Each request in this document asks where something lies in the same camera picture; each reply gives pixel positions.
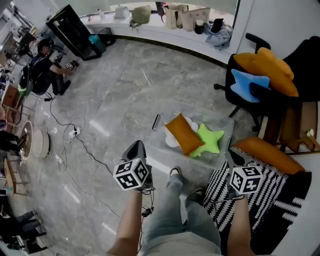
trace green backpack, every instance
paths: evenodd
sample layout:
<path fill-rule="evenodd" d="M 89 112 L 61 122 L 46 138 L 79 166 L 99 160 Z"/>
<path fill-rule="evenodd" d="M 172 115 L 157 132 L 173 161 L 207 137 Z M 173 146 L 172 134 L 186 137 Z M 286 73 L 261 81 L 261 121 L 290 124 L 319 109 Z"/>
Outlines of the green backpack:
<path fill-rule="evenodd" d="M 150 5 L 136 7 L 132 11 L 132 19 L 130 27 L 136 28 L 142 24 L 147 24 L 150 21 L 151 7 Z"/>

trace white bottle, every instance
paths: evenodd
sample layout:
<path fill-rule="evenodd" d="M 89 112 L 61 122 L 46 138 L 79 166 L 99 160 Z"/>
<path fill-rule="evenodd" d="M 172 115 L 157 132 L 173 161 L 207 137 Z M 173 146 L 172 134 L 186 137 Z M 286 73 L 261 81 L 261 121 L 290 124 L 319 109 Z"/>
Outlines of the white bottle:
<path fill-rule="evenodd" d="M 99 14 L 101 20 L 104 20 L 105 19 L 105 14 L 103 13 L 103 11 L 100 10 L 100 9 L 98 9 L 97 11 L 98 11 L 98 14 Z"/>

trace black and white rug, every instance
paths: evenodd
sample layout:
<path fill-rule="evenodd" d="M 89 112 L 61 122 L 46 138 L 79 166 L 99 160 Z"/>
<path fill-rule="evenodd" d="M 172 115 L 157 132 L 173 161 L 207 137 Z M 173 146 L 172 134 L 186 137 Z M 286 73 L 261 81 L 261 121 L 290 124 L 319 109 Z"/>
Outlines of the black and white rug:
<path fill-rule="evenodd" d="M 237 165 L 246 159 L 247 166 L 261 166 L 262 184 L 248 196 L 251 248 L 257 255 L 270 254 L 298 215 L 309 190 L 311 172 L 286 175 L 238 148 L 232 147 L 229 152 Z M 221 169 L 213 171 L 202 203 L 219 229 L 224 255 L 236 202 L 228 200 L 228 174 L 229 164 L 224 159 Z"/>

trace white bag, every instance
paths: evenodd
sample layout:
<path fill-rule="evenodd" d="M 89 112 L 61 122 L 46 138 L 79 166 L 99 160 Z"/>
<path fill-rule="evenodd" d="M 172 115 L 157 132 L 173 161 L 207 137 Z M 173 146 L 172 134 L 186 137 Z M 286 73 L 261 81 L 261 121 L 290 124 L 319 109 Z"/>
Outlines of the white bag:
<path fill-rule="evenodd" d="M 209 22 L 210 8 L 202 8 L 181 13 L 182 27 L 186 31 L 193 31 L 197 20 L 202 20 L 204 23 Z"/>
<path fill-rule="evenodd" d="M 115 19 L 126 19 L 130 16 L 130 11 L 128 7 L 126 6 L 121 6 L 120 4 L 118 5 L 117 8 L 114 10 L 114 18 Z"/>
<path fill-rule="evenodd" d="M 163 7 L 166 15 L 165 15 L 165 27 L 168 29 L 176 29 L 182 28 L 182 20 L 181 13 L 187 12 L 189 10 L 189 6 L 186 4 L 179 5 L 167 5 Z"/>

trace orange pillow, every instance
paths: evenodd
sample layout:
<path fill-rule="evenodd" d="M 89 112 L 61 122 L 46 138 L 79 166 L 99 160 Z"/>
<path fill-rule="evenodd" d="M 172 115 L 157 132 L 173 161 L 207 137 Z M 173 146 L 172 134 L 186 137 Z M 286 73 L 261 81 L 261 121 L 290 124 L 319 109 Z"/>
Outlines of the orange pillow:
<path fill-rule="evenodd" d="M 270 87 L 276 91 L 290 97 L 299 97 L 298 90 L 290 78 L 265 56 L 254 53 L 239 53 L 233 58 L 246 72 L 269 77 Z"/>
<path fill-rule="evenodd" d="M 245 138 L 234 146 L 262 162 L 274 166 L 282 173 L 293 175 L 299 171 L 305 171 L 305 169 L 290 156 L 258 137 Z"/>
<path fill-rule="evenodd" d="M 185 156 L 189 156 L 197 148 L 204 145 L 181 113 L 171 122 L 167 123 L 165 127 L 178 141 Z"/>
<path fill-rule="evenodd" d="M 295 78 L 294 73 L 292 72 L 291 68 L 287 63 L 285 63 L 282 59 L 276 58 L 276 56 L 273 54 L 273 52 L 267 48 L 261 47 L 258 50 L 258 55 L 262 55 L 269 59 L 270 61 L 274 62 L 274 64 L 277 65 L 277 67 L 282 70 L 292 81 Z"/>

